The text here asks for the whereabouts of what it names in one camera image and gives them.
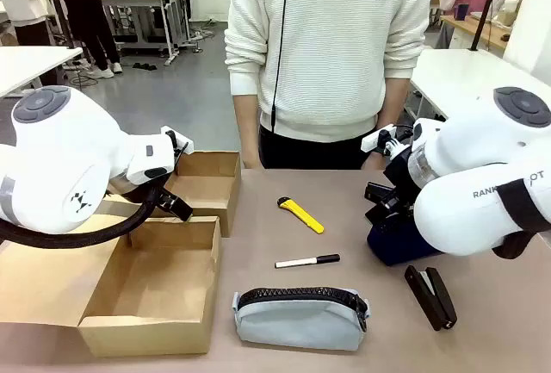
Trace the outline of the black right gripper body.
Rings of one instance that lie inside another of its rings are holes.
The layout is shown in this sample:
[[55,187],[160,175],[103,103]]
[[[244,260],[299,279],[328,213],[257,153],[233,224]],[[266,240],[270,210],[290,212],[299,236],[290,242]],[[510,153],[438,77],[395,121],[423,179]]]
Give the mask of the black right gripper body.
[[408,169],[408,161],[411,155],[412,149],[408,146],[391,160],[384,170],[384,175],[393,185],[393,188],[383,197],[382,201],[386,216],[403,214],[413,206],[421,191]]

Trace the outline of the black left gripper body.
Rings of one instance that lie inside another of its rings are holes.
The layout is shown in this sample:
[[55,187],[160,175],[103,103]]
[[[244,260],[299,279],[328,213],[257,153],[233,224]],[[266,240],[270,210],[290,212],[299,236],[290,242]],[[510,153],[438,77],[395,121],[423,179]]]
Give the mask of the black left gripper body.
[[140,185],[130,183],[122,176],[113,178],[108,183],[107,195],[118,196],[124,201],[134,204],[147,200],[154,201],[154,205],[162,210],[170,210],[173,206],[173,196],[164,186],[170,174],[155,177]]

